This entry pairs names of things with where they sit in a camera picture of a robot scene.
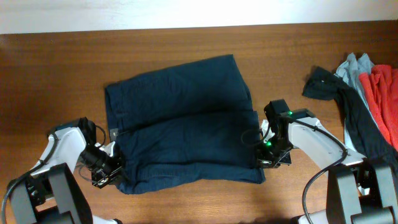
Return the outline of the red garment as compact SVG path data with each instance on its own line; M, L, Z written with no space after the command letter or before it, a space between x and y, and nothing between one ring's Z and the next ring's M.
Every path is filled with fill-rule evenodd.
M375 65L370 74L361 73L359 80L381 134L397 150L397 69Z

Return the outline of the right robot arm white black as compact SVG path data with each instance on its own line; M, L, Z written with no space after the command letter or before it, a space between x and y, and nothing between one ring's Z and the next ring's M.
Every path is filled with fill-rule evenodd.
M396 185L386 162L345 146L309 110L264 112L268 126L257 152L259 165L289 165L291 150L298 148L320 168L303 190L303 215L297 223L397 223ZM310 213L308 190L322 175L328 177L326 207Z

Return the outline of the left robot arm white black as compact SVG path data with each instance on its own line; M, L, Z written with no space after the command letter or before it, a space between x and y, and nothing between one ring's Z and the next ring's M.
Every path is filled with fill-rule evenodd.
M114 141L98 142L100 127L80 118L52 128L48 144L33 168L9 182L1 204L1 221L11 206L17 223L115 224L116 218L94 215L74 170L87 168L87 180L99 189L123 180L124 159Z

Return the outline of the black garment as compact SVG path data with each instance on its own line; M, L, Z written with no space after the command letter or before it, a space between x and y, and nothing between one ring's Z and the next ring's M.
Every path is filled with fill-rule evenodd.
M345 127L354 148L369 159L383 159L397 173L397 151L384 139L354 88L331 72L316 67L303 88L303 96L335 100L344 112Z

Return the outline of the light grey garment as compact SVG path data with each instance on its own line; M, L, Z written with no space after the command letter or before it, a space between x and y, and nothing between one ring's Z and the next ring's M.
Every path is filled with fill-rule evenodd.
M373 123L378 128L378 125L369 110L368 102L364 94L364 88L359 80L360 74L365 73L366 75L369 75L373 66L374 64L370 60L368 54L364 53L359 59L357 59L355 54L351 53L347 56L346 61L336 69L335 76L340 77L346 84L348 84L348 86L357 91L366 109L371 115Z

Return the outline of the navy blue shorts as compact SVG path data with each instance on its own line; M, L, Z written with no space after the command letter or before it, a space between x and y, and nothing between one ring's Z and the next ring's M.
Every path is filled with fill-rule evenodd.
M141 74L104 93L109 135L125 160L122 193L201 179L264 182L259 117L232 55Z

